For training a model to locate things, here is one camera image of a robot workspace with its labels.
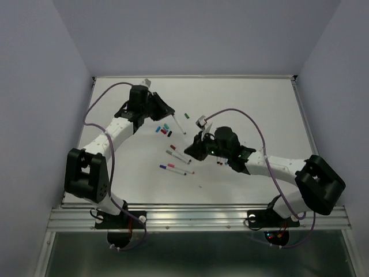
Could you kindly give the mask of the brown capped marker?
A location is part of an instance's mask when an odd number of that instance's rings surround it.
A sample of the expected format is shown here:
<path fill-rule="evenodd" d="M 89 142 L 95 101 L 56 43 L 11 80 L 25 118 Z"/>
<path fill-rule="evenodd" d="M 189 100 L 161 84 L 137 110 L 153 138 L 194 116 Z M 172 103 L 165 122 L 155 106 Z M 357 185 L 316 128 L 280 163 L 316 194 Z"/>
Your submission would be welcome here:
<path fill-rule="evenodd" d="M 170 148 L 174 151 L 174 152 L 176 152 L 179 156 L 181 156 L 184 160 L 186 160 L 187 161 L 187 163 L 191 163 L 191 159 L 190 158 L 188 158 L 188 157 L 186 157 L 183 153 L 181 153 L 178 149 L 177 149 L 177 147 L 176 146 L 174 146 L 174 145 L 170 145 Z"/>

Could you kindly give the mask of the dark green capped marker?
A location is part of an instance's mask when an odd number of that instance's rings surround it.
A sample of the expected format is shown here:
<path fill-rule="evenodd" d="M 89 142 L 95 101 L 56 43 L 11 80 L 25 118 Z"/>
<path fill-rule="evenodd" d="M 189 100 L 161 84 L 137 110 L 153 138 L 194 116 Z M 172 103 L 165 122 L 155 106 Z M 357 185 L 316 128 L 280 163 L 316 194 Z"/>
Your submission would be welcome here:
<path fill-rule="evenodd" d="M 181 131 L 181 133 L 182 133 L 183 135 L 186 135 L 187 133 L 186 133 L 186 131 L 184 130 L 184 128 L 182 127 L 182 125 L 181 125 L 181 123 L 179 122 L 179 120 L 177 119 L 176 115 L 175 115 L 175 114 L 172 114 L 172 117 L 173 117 L 173 119 L 174 119 L 175 123 L 177 124 L 177 126 L 178 126 L 179 130 Z"/>

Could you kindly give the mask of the grey capped marker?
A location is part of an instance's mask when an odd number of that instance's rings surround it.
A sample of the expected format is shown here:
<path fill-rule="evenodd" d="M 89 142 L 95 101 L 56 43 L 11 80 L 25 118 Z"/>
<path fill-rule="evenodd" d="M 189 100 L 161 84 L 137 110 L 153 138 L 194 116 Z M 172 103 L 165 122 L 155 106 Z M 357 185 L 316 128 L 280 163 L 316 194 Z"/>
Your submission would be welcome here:
<path fill-rule="evenodd" d="M 167 154 L 181 160 L 182 162 L 184 162 L 185 164 L 190 164 L 191 163 L 191 159 L 186 158 L 185 156 L 183 156 L 180 153 L 177 153 L 175 151 L 171 151 L 171 150 L 166 150 L 165 151 Z"/>

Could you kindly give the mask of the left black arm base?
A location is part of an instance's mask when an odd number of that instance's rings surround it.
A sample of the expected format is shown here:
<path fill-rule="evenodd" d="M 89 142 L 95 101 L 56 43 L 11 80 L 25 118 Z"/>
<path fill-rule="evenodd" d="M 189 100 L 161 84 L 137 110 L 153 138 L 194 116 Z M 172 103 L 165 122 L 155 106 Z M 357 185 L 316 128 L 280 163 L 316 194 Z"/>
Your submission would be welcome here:
<path fill-rule="evenodd" d="M 145 234 L 141 223 L 146 222 L 146 211 L 129 211 L 139 219 L 139 222 L 124 213 L 110 215 L 102 211 L 90 210 L 90 216 L 95 220 L 95 229 L 107 231 L 107 242 L 109 247 L 116 251 L 125 251 L 136 248 Z"/>

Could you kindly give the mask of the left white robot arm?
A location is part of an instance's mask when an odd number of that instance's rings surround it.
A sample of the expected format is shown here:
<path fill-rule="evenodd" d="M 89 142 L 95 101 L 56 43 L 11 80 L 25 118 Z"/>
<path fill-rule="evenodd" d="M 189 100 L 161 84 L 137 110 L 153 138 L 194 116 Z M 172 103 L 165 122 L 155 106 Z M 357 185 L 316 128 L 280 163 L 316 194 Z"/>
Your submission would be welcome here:
<path fill-rule="evenodd" d="M 106 128 L 91 124 L 101 133 L 82 149 L 69 151 L 65 192 L 88 200 L 108 214 L 108 220 L 115 227 L 123 227 L 129 212 L 125 201 L 111 191 L 115 166 L 107 163 L 115 162 L 115 150 L 134 135 L 147 118 L 159 121 L 174 113 L 175 110 L 147 85 L 131 86 L 128 101 L 114 114 L 110 124 Z"/>

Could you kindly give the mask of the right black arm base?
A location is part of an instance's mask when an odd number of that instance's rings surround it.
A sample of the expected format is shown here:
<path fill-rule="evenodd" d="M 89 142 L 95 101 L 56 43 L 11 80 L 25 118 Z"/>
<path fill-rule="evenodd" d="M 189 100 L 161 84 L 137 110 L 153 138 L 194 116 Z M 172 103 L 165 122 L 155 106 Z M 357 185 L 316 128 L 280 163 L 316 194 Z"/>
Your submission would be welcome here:
<path fill-rule="evenodd" d="M 272 209 L 254 209 L 247 212 L 244 224 L 252 231 L 263 231 L 268 243 L 286 246 L 290 239 L 289 228 L 297 228 L 300 222 L 283 219 Z"/>

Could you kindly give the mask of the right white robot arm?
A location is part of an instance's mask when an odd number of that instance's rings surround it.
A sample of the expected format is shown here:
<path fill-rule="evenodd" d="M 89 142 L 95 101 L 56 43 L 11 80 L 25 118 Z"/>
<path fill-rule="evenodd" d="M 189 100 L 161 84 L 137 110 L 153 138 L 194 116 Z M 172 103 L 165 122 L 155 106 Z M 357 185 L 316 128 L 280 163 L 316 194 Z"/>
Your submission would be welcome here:
<path fill-rule="evenodd" d="M 286 218 L 312 211 L 330 215 L 346 188 L 342 178 L 318 155 L 308 159 L 287 159 L 241 145 L 229 127 L 220 127 L 211 134 L 207 130 L 195 135 L 185 154 L 203 161 L 209 155 L 227 160 L 237 173 L 270 177 L 297 187 L 290 194 L 280 193 L 265 211 L 268 223 L 278 225 Z"/>

